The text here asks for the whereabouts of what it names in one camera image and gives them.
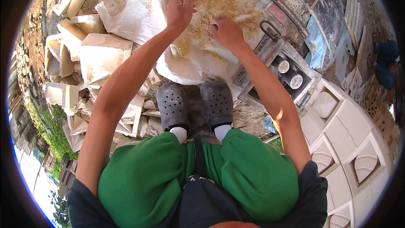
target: grass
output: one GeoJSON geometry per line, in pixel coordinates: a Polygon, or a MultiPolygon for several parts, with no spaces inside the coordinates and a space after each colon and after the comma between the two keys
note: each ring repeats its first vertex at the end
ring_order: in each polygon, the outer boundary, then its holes
{"type": "Polygon", "coordinates": [[[267,143],[270,146],[273,146],[279,153],[283,153],[283,145],[281,144],[281,138],[274,139],[267,143]]]}
{"type": "Polygon", "coordinates": [[[59,177],[62,170],[60,161],[67,153],[71,160],[77,160],[78,153],[73,153],[68,140],[63,132],[62,125],[65,124],[66,114],[59,106],[52,106],[52,115],[48,111],[39,110],[29,99],[28,104],[24,103],[28,113],[31,116],[35,128],[38,130],[38,136],[42,137],[49,145],[51,152],[56,157],[55,165],[51,171],[54,178],[59,177]]]}

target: green shorts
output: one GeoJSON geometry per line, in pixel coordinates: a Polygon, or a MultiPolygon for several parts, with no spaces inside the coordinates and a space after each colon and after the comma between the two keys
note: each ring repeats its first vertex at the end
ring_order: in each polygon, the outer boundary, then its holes
{"type": "MultiPolygon", "coordinates": [[[[285,217],[299,196],[298,174],[257,136],[231,129],[222,145],[202,141],[206,176],[257,222],[285,217]]],[[[99,199],[119,227],[152,227],[169,213],[194,174],[194,142],[164,132],[115,150],[99,181],[99,199]]]]}

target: person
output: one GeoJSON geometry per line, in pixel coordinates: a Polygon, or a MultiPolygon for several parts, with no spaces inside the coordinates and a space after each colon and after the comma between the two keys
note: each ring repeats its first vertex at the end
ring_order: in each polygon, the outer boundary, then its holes
{"type": "Polygon", "coordinates": [[[244,41],[240,26],[226,16],[213,18],[207,28],[245,66],[285,155],[257,136],[231,129],[232,96],[221,81],[204,83],[200,93],[222,145],[199,137],[184,143],[190,133],[187,101],[181,85],[168,82],[157,92],[164,132],[117,148],[108,161],[124,110],[159,56],[188,26],[194,7],[192,0],[170,0],[167,27],[103,85],[67,195],[72,227],[322,227],[328,184],[311,161],[296,107],[244,41]]]}
{"type": "Polygon", "coordinates": [[[371,55],[367,57],[368,67],[373,67],[378,83],[391,90],[394,86],[395,78],[393,67],[399,60],[398,44],[396,41],[377,42],[377,35],[373,34],[374,53],[377,53],[377,61],[372,63],[371,55]]]}

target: sky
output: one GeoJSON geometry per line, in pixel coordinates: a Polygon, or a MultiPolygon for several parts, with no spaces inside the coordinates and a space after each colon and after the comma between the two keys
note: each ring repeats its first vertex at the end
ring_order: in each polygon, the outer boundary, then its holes
{"type": "Polygon", "coordinates": [[[51,199],[48,197],[48,195],[51,194],[50,190],[57,192],[58,187],[48,181],[47,174],[43,168],[40,169],[40,173],[35,184],[35,178],[37,176],[39,167],[41,166],[40,162],[36,160],[32,152],[28,156],[23,151],[20,152],[20,150],[18,150],[18,148],[15,146],[14,152],[17,162],[20,164],[21,173],[26,181],[27,190],[34,195],[36,202],[48,219],[53,220],[53,212],[55,211],[55,208],[51,204],[51,199]]]}

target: strap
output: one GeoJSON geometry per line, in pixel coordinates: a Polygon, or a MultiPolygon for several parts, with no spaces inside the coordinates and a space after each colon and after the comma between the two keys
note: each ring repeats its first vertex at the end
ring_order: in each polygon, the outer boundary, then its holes
{"type": "Polygon", "coordinates": [[[196,174],[206,177],[204,151],[200,136],[194,137],[194,146],[196,148],[196,174]]]}

